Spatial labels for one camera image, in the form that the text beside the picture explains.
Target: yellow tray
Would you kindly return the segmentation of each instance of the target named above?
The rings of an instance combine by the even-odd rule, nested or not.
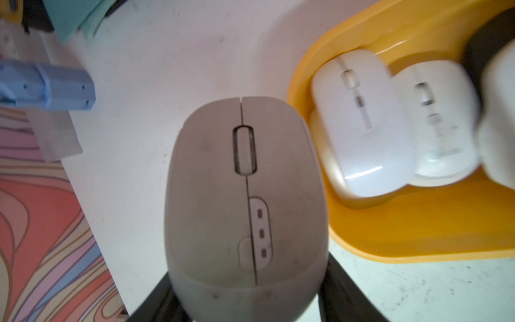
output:
[[[382,0],[322,36],[304,55],[288,103],[307,121],[314,103],[311,77],[328,60],[366,48],[393,74],[403,57],[460,61],[466,42],[515,0]],[[331,237],[363,258],[415,263],[515,257],[515,191],[482,169],[453,185],[406,186],[389,202],[362,210],[344,207],[324,175]]]

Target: blurry white mouse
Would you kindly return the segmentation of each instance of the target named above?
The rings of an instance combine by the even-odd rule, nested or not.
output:
[[[436,187],[473,173],[479,166],[479,100],[463,67],[450,60],[422,62],[395,75],[393,83],[415,133],[417,170],[410,184]]]
[[[515,189],[515,40],[488,63],[481,89],[477,138],[484,168],[490,179]]]
[[[320,167],[304,120],[267,97],[195,111],[175,142],[165,208],[170,280],[198,322],[294,321],[328,260]]]
[[[368,50],[324,64],[313,77],[312,135],[342,199],[384,195],[415,172],[413,132],[390,72]]]

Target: colorful patterned mat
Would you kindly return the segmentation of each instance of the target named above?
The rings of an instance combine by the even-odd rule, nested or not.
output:
[[[0,108],[0,321],[116,321],[124,309],[61,163]]]

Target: white desk surface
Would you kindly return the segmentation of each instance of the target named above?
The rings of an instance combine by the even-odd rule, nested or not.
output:
[[[72,112],[63,160],[129,313],[166,272],[165,181],[188,115],[213,100],[286,99],[303,53],[375,0],[129,0],[87,42],[43,37],[54,64],[86,68],[97,102]],[[512,321],[515,261],[387,265],[331,251],[392,321]],[[302,321],[319,321],[312,306]]]

